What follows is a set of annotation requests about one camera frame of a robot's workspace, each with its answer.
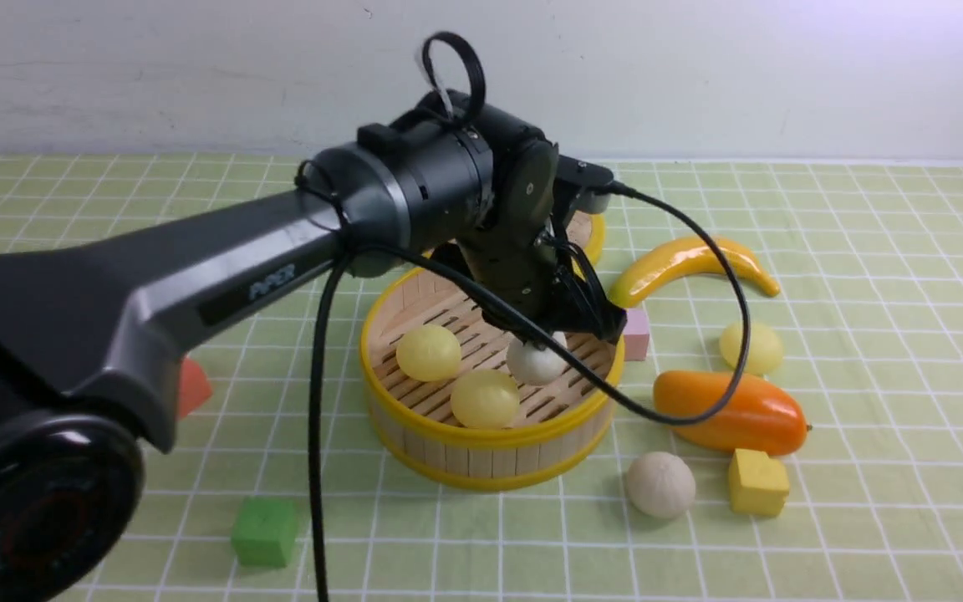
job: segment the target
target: white ball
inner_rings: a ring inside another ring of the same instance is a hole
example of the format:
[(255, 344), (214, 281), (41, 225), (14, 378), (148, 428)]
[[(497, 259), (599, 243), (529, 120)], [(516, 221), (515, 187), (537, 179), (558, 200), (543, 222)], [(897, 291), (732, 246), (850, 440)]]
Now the white ball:
[[(552, 339), (566, 347), (567, 338), (562, 332), (552, 334)], [(559, 378), (567, 367), (567, 362), (548, 347), (539, 348), (513, 338), (507, 346), (507, 370), (515, 380), (524, 385), (547, 385)]]
[(693, 506), (696, 480), (680, 457), (650, 452), (630, 465), (626, 492), (630, 502), (650, 517), (678, 518)]

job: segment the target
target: yellow block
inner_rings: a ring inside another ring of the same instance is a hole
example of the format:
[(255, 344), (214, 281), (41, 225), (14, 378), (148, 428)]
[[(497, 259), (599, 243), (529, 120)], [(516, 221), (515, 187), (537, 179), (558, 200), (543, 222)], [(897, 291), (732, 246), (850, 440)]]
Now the yellow block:
[(726, 479), (731, 510), (739, 514), (778, 517), (790, 495), (786, 466), (762, 451), (734, 450)]

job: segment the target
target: green block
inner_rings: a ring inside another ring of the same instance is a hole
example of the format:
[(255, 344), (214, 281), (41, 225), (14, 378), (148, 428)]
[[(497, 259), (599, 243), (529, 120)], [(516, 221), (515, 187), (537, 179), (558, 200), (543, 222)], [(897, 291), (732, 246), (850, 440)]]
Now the green block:
[(299, 530), (295, 504), (280, 499), (248, 498), (232, 527), (232, 549), (244, 567), (287, 567)]

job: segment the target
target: beige ball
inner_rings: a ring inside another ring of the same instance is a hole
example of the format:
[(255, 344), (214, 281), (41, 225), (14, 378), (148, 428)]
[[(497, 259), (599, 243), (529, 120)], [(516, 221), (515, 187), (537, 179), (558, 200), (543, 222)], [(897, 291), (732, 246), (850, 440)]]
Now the beige ball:
[(678, 518), (693, 506), (696, 480), (680, 457), (650, 452), (630, 465), (626, 492), (634, 507), (650, 517)]
[[(775, 372), (782, 365), (784, 354), (782, 339), (767, 324), (753, 320), (749, 331), (749, 352), (746, 355), (746, 373), (764, 376)], [(738, 365), (738, 350), (741, 348), (741, 321), (730, 324), (719, 335), (719, 355), (731, 369)]]

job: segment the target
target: orange toy fruit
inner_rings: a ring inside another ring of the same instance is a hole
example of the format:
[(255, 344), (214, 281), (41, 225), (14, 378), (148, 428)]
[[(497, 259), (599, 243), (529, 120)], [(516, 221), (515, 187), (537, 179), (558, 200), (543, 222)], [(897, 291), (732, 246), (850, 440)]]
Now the orange toy fruit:
[[(653, 405), (662, 414), (689, 418), (707, 411), (731, 382), (729, 372), (669, 370), (653, 382)], [(710, 419), (692, 426), (672, 426), (686, 441), (716, 451), (757, 450), (776, 457), (794, 453), (813, 428), (790, 394), (760, 378), (744, 374), (730, 403)]]
[(180, 420), (211, 399), (214, 390), (206, 372), (192, 358), (181, 363), (181, 382), (176, 392), (176, 418)]

